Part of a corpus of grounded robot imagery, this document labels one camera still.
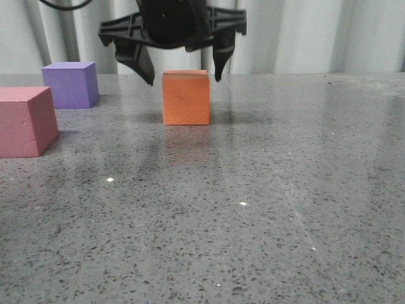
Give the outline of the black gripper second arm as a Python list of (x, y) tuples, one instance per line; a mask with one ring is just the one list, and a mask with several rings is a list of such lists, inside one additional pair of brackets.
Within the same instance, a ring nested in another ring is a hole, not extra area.
[(210, 6), (206, 1), (137, 1), (137, 5), (137, 13), (102, 22), (99, 38), (105, 46), (114, 42), (117, 62), (150, 86), (155, 70), (145, 46), (184, 47), (189, 52), (211, 46), (215, 80), (219, 82), (234, 53), (235, 35), (247, 33), (245, 10)]

